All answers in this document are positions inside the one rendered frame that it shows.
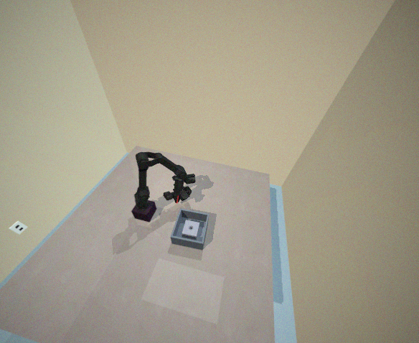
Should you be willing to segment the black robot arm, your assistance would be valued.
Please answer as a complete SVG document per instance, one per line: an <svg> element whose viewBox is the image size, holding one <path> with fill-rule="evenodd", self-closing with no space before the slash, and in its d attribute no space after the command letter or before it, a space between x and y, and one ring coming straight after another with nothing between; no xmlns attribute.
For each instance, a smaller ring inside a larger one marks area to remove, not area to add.
<svg viewBox="0 0 419 343"><path fill-rule="evenodd" d="M149 161L149 158L152 158L153 160ZM177 187L182 187L184 183L192 184L196 182L194 174L187 174L184 167L176 165L161 153L139 152L136 155L136 161L138 164L139 175L139 187L137 189L137 193L134 194L137 210L145 211L150 205L150 203L147 202L150 197L150 191L149 187L146 186L146 172L150 166L162 164L173 171L176 175L174 175L172 179L175 181L174 184ZM183 188L183 190L178 190L176 195L179 196L181 201L184 201L190 196L190 193L190 191L187 192L185 191L185 188Z"/></svg>

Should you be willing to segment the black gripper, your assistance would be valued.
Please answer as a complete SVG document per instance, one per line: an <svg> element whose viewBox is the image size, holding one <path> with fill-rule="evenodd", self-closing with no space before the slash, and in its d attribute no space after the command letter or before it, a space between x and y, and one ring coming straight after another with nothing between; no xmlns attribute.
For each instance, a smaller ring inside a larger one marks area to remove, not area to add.
<svg viewBox="0 0 419 343"><path fill-rule="evenodd" d="M185 191L190 191L191 193L192 193L192 190L187 186L187 187L184 187L184 185L182 186L182 187L177 187L175 184L174 184L174 191L173 192L170 192L170 191L168 191L168 192L164 192L164 197L165 197L165 199L166 200L171 200L172 198L174 199L174 201L176 202L177 201L177 192L178 192L178 190L183 190L183 188L185 188ZM190 193L190 194L191 194Z"/></svg>

